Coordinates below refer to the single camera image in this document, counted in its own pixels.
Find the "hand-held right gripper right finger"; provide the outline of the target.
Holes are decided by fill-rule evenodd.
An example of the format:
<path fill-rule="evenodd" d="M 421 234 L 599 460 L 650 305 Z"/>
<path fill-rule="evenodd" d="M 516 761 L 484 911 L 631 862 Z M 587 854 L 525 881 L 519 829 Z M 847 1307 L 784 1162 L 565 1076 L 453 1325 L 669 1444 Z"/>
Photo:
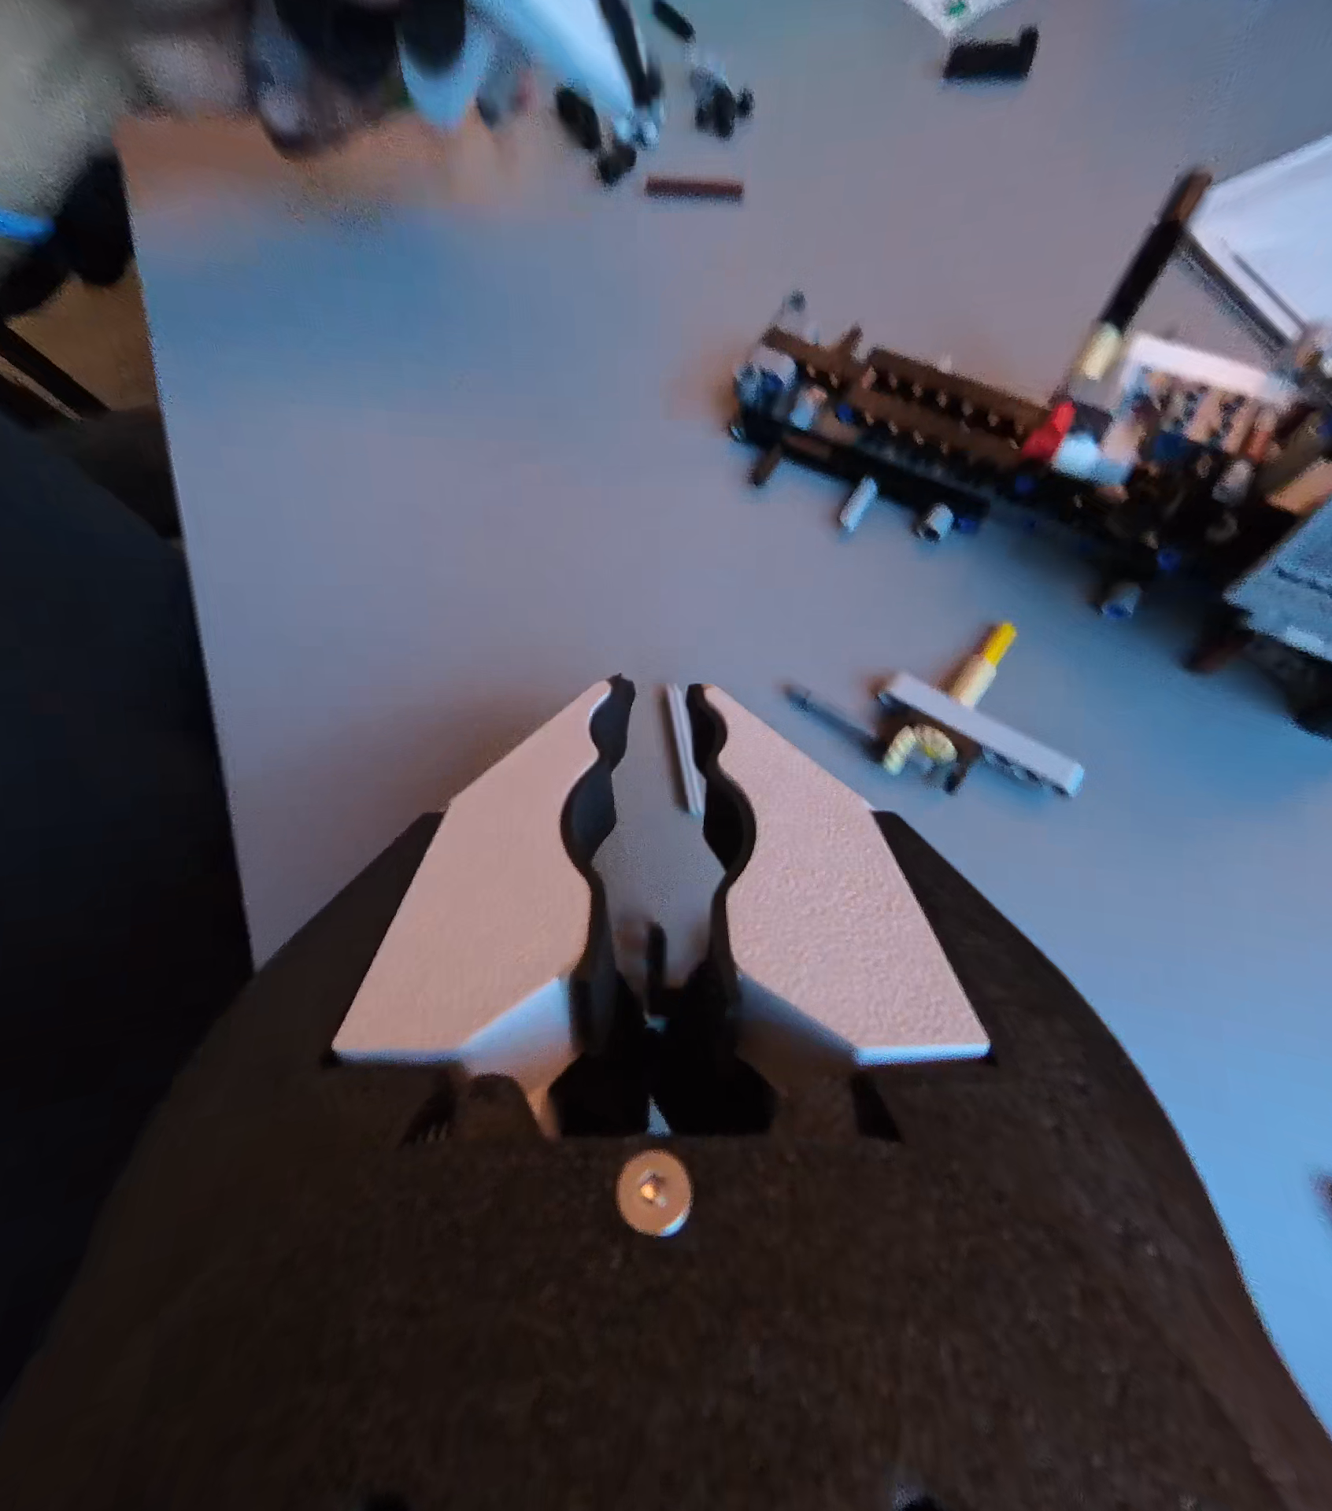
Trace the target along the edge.
<path fill-rule="evenodd" d="M 703 834 L 722 870 L 708 961 L 755 1068 L 977 1062 L 991 1038 L 881 815 L 716 684 L 691 684 Z"/>

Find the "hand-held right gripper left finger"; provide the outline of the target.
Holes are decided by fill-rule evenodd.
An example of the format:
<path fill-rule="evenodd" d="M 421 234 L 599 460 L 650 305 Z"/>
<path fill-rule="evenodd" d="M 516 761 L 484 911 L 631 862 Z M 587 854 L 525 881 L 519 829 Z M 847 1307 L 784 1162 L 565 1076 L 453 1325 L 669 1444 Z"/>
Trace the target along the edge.
<path fill-rule="evenodd" d="M 595 859 L 634 701 L 626 676 L 599 679 L 436 813 L 330 1040 L 336 1063 L 503 1076 L 562 1131 L 554 1087 L 607 1046 L 625 994 Z"/>

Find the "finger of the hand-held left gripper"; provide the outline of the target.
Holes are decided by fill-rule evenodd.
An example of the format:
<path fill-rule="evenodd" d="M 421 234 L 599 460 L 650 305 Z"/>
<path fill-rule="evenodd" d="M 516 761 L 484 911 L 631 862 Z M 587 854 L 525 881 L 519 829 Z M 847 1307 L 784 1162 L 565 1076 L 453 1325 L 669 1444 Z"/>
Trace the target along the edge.
<path fill-rule="evenodd" d="M 656 147 L 662 75 L 626 1 L 486 1 L 486 21 L 632 146 Z"/>

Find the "grey beam gear assembly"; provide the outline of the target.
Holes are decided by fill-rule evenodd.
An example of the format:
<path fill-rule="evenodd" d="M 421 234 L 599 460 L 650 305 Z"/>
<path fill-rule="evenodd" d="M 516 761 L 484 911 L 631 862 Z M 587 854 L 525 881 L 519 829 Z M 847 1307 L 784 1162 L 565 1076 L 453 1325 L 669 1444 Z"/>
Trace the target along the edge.
<path fill-rule="evenodd" d="M 976 767 L 1072 799 L 1084 783 L 1080 761 L 980 708 L 1010 651 L 1017 627 L 993 623 L 941 686 L 899 671 L 875 689 L 875 722 L 845 714 L 810 689 L 788 684 L 787 703 L 858 745 L 889 777 L 921 775 L 954 794 Z"/>

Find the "grey lego axle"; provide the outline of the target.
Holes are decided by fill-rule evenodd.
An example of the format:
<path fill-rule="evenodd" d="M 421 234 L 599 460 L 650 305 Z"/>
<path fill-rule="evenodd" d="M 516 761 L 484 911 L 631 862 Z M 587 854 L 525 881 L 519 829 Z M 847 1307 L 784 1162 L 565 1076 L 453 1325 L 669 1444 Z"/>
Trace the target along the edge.
<path fill-rule="evenodd" d="M 662 704 L 672 737 L 675 756 L 675 778 L 683 810 L 700 821 L 705 816 L 706 788 L 702 771 L 695 764 L 694 725 L 688 693 L 683 686 L 662 686 Z"/>

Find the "lego instruction booklet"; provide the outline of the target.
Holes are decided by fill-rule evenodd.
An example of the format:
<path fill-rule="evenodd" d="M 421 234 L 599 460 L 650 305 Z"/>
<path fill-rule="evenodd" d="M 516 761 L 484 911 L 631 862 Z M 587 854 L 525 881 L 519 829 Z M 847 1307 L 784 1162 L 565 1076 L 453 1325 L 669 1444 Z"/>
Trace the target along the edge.
<path fill-rule="evenodd" d="M 1278 338 L 1332 338 L 1332 133 L 1212 185 L 1188 239 Z"/>

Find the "black lego part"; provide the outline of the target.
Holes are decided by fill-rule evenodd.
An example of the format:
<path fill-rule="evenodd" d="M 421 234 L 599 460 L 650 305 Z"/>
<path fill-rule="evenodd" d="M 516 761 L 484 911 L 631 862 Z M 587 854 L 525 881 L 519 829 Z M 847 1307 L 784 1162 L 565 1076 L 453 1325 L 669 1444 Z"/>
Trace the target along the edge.
<path fill-rule="evenodd" d="M 755 97 L 751 87 L 730 84 L 722 69 L 694 61 L 688 69 L 692 97 L 692 122 L 699 133 L 730 139 L 736 128 L 754 114 Z"/>
<path fill-rule="evenodd" d="M 640 157 L 654 152 L 659 144 L 661 122 L 651 111 L 607 117 L 585 92 L 571 84 L 557 84 L 551 100 L 562 135 L 588 155 L 595 179 L 604 188 L 614 188 L 631 176 Z"/>

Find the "black lego angle piece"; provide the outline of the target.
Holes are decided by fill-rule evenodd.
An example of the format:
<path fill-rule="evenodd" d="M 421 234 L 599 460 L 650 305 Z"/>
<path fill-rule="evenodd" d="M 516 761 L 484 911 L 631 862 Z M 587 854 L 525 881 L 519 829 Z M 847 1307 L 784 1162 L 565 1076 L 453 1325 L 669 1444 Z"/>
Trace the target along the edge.
<path fill-rule="evenodd" d="M 1020 83 L 1034 67 L 1039 43 L 1035 24 L 1024 24 L 1013 36 L 955 42 L 939 72 L 944 83 Z"/>

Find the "white lego truck model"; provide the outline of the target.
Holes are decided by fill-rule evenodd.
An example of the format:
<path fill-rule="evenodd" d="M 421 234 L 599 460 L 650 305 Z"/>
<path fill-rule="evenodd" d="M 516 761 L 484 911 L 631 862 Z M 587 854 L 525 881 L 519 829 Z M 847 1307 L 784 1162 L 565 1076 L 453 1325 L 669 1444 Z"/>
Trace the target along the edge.
<path fill-rule="evenodd" d="M 876 500 L 927 542 L 995 511 L 1069 531 L 1108 619 L 1187 574 L 1209 594 L 1187 670 L 1257 652 L 1294 720 L 1332 741 L 1332 355 L 1313 325 L 1270 364 L 1133 331 L 1210 182 L 1172 183 L 1047 401 L 858 325 L 821 341 L 795 289 L 733 369 L 728 432 L 754 486 L 784 460 L 850 483 L 842 533 Z"/>

